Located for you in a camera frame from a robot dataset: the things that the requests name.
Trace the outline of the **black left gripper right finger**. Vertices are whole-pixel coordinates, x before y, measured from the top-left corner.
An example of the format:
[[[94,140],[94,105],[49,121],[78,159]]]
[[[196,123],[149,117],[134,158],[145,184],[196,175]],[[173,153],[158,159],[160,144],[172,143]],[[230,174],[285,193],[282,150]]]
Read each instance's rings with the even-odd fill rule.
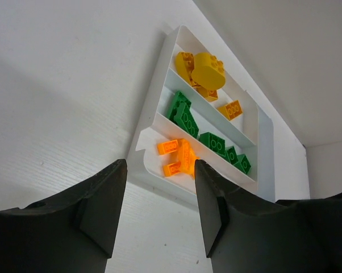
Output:
[[[214,272],[342,272],[342,192],[270,202],[204,160],[195,163],[195,186]]]

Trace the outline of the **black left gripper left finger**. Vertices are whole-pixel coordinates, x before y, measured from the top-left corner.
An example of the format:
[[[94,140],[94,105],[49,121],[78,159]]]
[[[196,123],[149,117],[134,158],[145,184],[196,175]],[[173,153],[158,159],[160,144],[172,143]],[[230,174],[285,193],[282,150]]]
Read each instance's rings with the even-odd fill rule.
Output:
[[[0,272],[104,272],[126,181],[118,159],[53,196],[0,210]]]

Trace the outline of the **green long lego brick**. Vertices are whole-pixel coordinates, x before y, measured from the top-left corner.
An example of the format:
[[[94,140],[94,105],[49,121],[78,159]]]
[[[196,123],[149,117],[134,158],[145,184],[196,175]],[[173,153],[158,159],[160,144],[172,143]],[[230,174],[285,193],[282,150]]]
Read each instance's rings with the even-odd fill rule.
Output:
[[[211,132],[202,133],[198,140],[219,156],[224,156],[226,151],[225,140]]]

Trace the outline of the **orange round lego piece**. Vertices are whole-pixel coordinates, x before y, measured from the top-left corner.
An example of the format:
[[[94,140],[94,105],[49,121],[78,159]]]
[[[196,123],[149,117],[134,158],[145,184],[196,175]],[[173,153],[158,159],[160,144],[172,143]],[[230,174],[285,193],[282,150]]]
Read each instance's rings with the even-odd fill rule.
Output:
[[[179,139],[177,160],[180,163],[180,172],[191,175],[195,179],[195,161],[197,159],[200,157],[196,156],[190,142],[186,139]]]

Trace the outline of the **orange small lego block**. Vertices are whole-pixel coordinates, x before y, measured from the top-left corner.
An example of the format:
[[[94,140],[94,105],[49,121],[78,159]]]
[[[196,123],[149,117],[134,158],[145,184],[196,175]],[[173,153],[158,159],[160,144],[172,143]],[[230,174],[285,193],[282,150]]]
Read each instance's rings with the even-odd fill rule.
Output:
[[[169,140],[166,142],[158,143],[157,150],[159,155],[171,154],[178,151],[179,143],[177,139]]]

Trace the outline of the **yellow long lego brick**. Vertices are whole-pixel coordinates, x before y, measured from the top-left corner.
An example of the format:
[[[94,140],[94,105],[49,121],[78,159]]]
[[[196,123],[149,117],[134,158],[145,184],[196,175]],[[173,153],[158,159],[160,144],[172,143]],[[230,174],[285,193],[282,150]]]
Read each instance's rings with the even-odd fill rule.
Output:
[[[239,100],[232,101],[228,104],[220,106],[217,108],[217,110],[229,121],[243,114],[243,109],[240,105]]]

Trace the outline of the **green lego plate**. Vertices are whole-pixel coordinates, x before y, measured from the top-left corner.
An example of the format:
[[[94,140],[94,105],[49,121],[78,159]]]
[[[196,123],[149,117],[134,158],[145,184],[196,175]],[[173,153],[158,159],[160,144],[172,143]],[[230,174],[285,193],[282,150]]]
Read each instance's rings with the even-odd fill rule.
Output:
[[[177,108],[174,121],[181,129],[186,131],[192,137],[197,138],[199,127],[197,126],[197,123],[185,102],[181,102]]]

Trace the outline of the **orange round figure piece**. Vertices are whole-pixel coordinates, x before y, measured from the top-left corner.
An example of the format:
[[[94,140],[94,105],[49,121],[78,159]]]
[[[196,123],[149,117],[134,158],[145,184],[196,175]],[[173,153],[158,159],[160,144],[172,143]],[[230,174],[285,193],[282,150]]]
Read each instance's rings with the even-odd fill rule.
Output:
[[[224,64],[208,52],[198,53],[194,56],[191,78],[205,89],[218,90],[226,83]]]

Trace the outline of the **green square lego brick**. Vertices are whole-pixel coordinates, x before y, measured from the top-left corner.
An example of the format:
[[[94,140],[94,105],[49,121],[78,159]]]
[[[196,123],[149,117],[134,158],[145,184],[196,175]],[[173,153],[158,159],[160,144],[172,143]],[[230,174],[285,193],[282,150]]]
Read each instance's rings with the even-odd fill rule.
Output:
[[[235,165],[239,161],[234,146],[226,147],[225,157],[226,160],[232,165]]]

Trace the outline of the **yellow square lego brick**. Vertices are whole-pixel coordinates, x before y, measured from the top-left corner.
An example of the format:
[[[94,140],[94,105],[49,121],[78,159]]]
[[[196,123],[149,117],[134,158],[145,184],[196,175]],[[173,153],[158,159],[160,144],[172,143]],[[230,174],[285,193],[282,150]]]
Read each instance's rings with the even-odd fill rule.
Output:
[[[196,91],[208,102],[214,102],[218,100],[217,90],[209,90],[202,86],[196,88]]]

